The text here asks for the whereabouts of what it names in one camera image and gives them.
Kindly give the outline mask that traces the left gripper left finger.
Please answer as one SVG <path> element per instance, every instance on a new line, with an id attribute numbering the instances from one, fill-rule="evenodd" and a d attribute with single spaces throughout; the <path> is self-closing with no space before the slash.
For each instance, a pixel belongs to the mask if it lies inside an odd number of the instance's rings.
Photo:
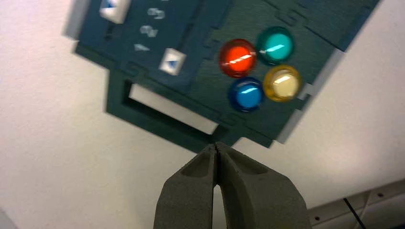
<path id="1" fill-rule="evenodd" d="M 217 150 L 210 144 L 168 178 L 159 196 L 155 229 L 210 229 Z"/>

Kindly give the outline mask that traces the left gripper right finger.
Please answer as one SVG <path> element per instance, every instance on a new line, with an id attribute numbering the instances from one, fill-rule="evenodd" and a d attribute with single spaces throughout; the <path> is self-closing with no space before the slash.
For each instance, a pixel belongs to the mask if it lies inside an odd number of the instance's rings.
<path id="1" fill-rule="evenodd" d="M 310 229 L 307 206 L 292 181 L 217 142 L 217 181 L 228 229 Z"/>

